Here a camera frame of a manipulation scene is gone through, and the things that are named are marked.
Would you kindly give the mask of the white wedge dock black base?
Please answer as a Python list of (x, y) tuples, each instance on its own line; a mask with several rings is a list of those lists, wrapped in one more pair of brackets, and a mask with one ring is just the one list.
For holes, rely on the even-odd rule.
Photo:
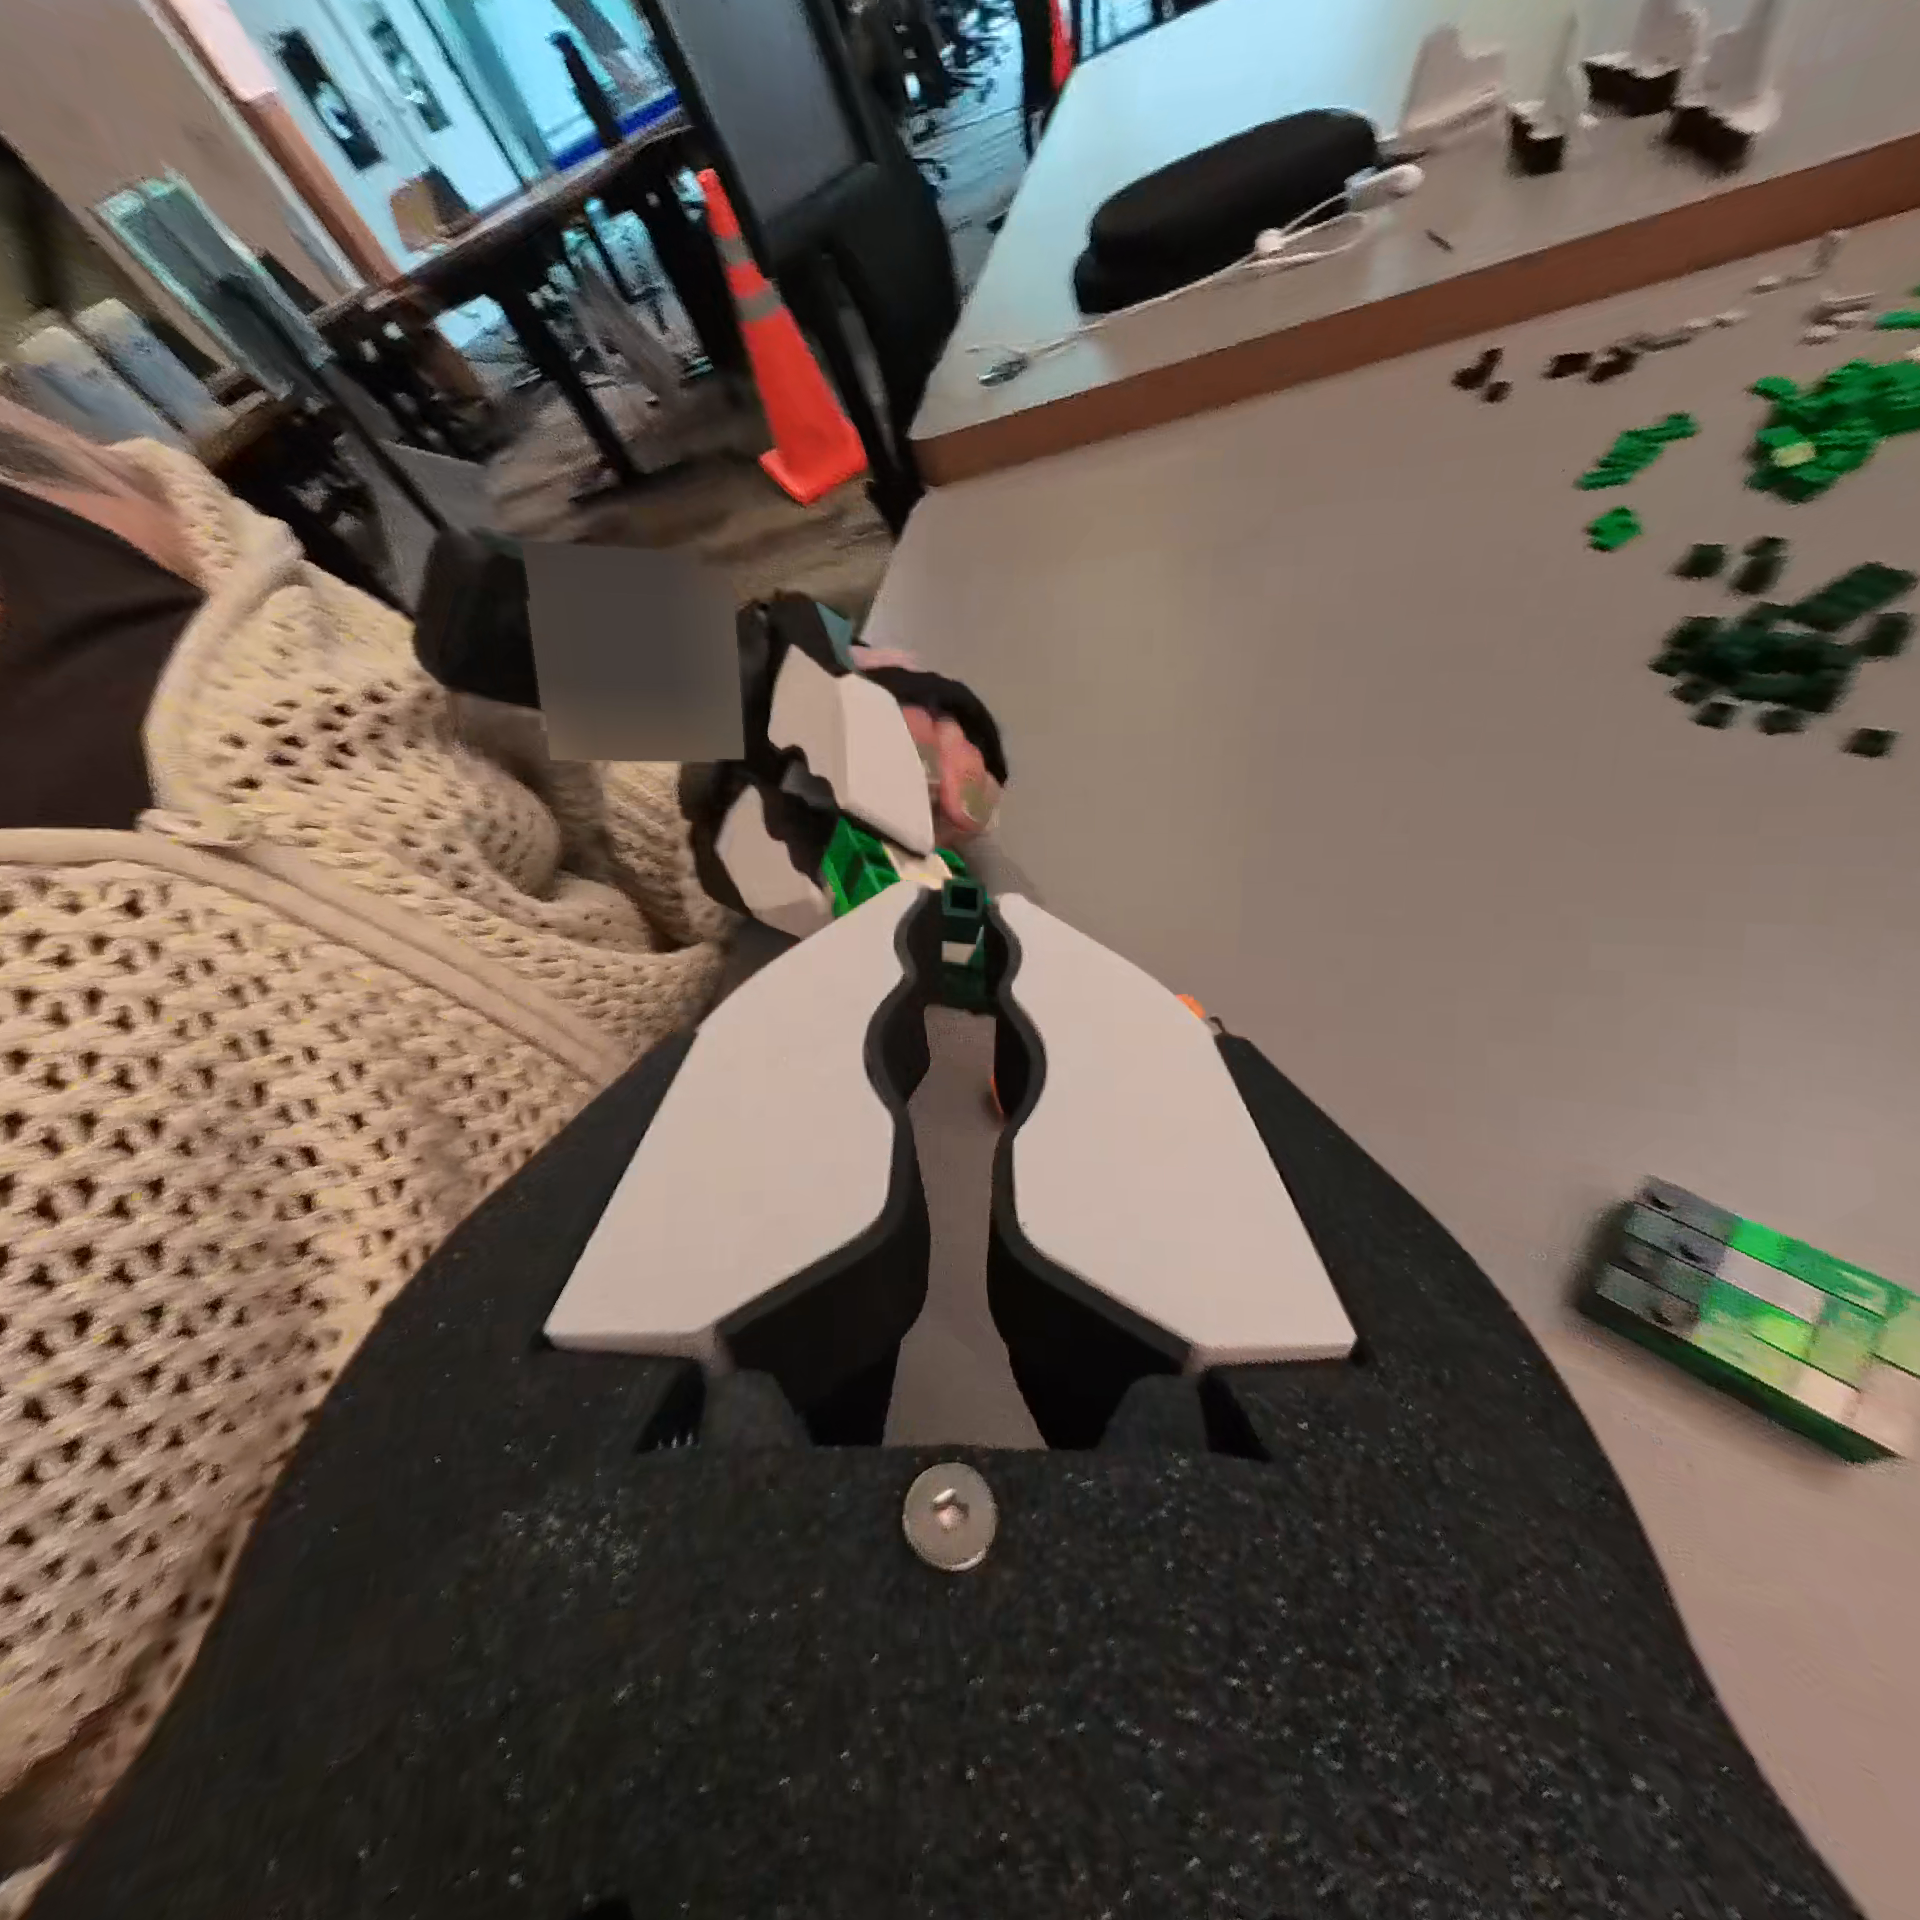
[(1653, 117), (1676, 102), (1696, 47), (1692, 5), (1640, 2), (1621, 49), (1579, 62), (1590, 112)]
[(1542, 97), (1505, 109), (1505, 153), (1517, 175), (1565, 169), (1588, 127), (1588, 97), (1579, 11), (1572, 7), (1547, 62)]
[(1789, 13), (1791, 2), (1751, 2), (1732, 27), (1704, 39), (1669, 109), (1667, 147), (1718, 175), (1747, 166), (1782, 109)]

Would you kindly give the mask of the black rounded case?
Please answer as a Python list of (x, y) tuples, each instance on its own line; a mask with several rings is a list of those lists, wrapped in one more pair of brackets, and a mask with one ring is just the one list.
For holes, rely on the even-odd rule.
[(1097, 319), (1179, 293), (1253, 254), (1261, 232), (1329, 221), (1382, 160), (1375, 126), (1307, 109), (1219, 139), (1109, 194), (1091, 215), (1072, 297)]

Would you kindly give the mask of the green cube lego model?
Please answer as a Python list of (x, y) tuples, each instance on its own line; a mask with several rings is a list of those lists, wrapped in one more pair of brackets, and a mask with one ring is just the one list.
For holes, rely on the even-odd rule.
[(1598, 1233), (1577, 1304), (1838, 1458), (1916, 1458), (1912, 1286), (1646, 1178)]

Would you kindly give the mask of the green white lego assembly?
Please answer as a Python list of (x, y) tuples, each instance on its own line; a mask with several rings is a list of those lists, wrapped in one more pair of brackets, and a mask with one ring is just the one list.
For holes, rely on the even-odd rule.
[(846, 814), (833, 819), (823, 847), (820, 885), (837, 921), (899, 882), (939, 894), (950, 882), (971, 880), (971, 865), (955, 850), (916, 855)]

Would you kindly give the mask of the small dark green lego brick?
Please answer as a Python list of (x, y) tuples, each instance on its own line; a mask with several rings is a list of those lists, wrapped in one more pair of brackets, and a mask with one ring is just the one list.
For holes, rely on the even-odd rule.
[(988, 1016), (993, 991), (992, 899), (980, 882), (950, 873), (942, 888), (939, 1000)]

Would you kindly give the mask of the pile of bright green bricks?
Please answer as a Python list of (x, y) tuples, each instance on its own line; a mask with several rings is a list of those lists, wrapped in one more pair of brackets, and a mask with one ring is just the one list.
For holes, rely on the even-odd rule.
[[(1886, 359), (1856, 357), (1812, 378), (1763, 375), (1747, 389), (1759, 401), (1759, 422), (1744, 442), (1747, 486), (1791, 505), (1830, 493), (1865, 469), (1888, 440), (1918, 433), (1918, 306), (1869, 315), (1869, 328), (1899, 339)], [(1629, 489), (1669, 448), (1699, 438), (1692, 410), (1669, 410), (1619, 431), (1577, 475), (1581, 493)], [(1616, 552), (1644, 533), (1639, 512), (1616, 503), (1587, 520), (1581, 534), (1598, 552)]]

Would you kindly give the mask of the orange traffic cone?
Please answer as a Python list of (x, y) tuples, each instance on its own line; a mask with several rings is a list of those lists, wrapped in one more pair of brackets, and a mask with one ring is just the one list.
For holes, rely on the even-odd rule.
[(779, 289), (749, 249), (720, 174), (703, 166), (695, 177), (772, 437), (758, 465), (788, 497), (811, 507), (868, 469), (867, 449)]

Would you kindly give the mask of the orange brick separator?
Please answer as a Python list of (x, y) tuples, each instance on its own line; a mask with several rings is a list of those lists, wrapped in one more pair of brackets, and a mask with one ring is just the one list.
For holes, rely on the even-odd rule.
[[(1185, 994), (1185, 991), (1175, 994), (1175, 998), (1176, 998), (1176, 1000), (1179, 1000), (1179, 1002), (1182, 1002), (1182, 1006), (1184, 1006), (1184, 1007), (1185, 1007), (1185, 1010), (1188, 1010), (1188, 1013), (1191, 1013), (1191, 1015), (1192, 1015), (1200, 1023), (1204, 1023), (1204, 1026), (1207, 1026), (1207, 1031), (1209, 1031), (1215, 1039), (1219, 1039), (1219, 1038), (1223, 1038), (1223, 1035), (1227, 1032), (1227, 1026), (1225, 1026), (1219, 1016), (1213, 1016), (1213, 1015), (1209, 1013), (1209, 1007), (1207, 1007), (1200, 998), (1195, 998), (1195, 997), (1191, 997), (1191, 994)], [(998, 1043), (998, 1031), (993, 1031), (993, 1043), (992, 1043), (992, 1058), (989, 1058), (989, 1078), (988, 1078), (988, 1103), (989, 1103), (989, 1111), (992, 1111), (992, 1115), (993, 1115), (996, 1120), (1006, 1120), (1006, 1115), (1008, 1115), (1008, 1106), (1006, 1106), (1006, 1098), (1004, 1098), (1004, 1095), (1001, 1095), (1001, 1073), (998, 1073), (998, 1066), (1001, 1066), (1001, 1043)]]

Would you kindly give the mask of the person's dark shirt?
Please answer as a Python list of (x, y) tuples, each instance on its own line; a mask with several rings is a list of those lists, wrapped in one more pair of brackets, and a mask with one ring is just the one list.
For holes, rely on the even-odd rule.
[(5, 486), (1, 598), (1, 826), (134, 826), (153, 803), (145, 717), (203, 590)]

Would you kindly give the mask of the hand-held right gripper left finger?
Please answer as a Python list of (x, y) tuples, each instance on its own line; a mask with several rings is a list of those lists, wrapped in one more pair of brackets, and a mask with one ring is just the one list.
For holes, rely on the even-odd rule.
[(928, 1295), (910, 1097), (942, 894), (894, 885), (737, 983), (675, 1050), (543, 1338), (772, 1378), (823, 1446), (875, 1446)]

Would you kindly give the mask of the black framed display board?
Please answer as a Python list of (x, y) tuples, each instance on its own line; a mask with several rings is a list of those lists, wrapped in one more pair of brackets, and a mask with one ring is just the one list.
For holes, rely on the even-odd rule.
[(758, 267), (867, 449), (895, 537), (920, 503), (910, 427), (963, 313), (933, 185), (868, 102), (831, 5), (644, 2), (656, 49)]

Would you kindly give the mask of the pile of dark green bricks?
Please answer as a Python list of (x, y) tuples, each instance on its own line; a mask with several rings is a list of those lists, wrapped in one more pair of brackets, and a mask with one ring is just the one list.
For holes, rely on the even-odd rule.
[(1789, 563), (1780, 534), (1692, 544), (1676, 563), (1677, 579), (1718, 598), (1669, 626), (1647, 671), (1699, 727), (1806, 733), (1838, 717), (1862, 673), (1916, 647), (1912, 568), (1865, 560), (1789, 591)]

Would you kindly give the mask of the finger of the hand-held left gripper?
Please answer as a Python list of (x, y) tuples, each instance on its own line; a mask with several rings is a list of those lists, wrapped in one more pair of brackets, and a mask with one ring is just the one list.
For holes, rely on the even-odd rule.
[(783, 654), (772, 678), (768, 744), (797, 753), (853, 819), (902, 850), (933, 850), (920, 749), (894, 694), (853, 669)]
[(772, 834), (760, 787), (742, 785), (736, 792), (713, 835), (713, 855), (753, 923), (769, 929), (820, 929), (831, 923), (824, 887)]

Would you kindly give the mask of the dark wooden desk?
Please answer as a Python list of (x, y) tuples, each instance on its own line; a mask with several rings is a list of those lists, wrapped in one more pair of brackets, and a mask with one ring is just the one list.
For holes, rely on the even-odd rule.
[(423, 264), (324, 306), (313, 327), (326, 345), (347, 347), (369, 342), (388, 327), (430, 328), (457, 306), (495, 303), (520, 357), (563, 395), (598, 459), (598, 472), (577, 499), (646, 489), (662, 480), (665, 470), (636, 463), (629, 442), (536, 306), (536, 294), (556, 270), (567, 267), (564, 232), (584, 223), (593, 206), (629, 211), (646, 231), (709, 370), (740, 371), (742, 342), (721, 254), (703, 202), (681, 195), (689, 157), (689, 120), (681, 109), (672, 109), (662, 120), (622, 137), (592, 160), (493, 202)]

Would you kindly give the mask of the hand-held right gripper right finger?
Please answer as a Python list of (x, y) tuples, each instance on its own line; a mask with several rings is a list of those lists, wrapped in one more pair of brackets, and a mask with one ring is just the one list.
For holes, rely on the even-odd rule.
[(1348, 1362), (1353, 1318), (1225, 1038), (1025, 895), (988, 933), (988, 1298), (1041, 1445), (1093, 1448), (1141, 1379)]

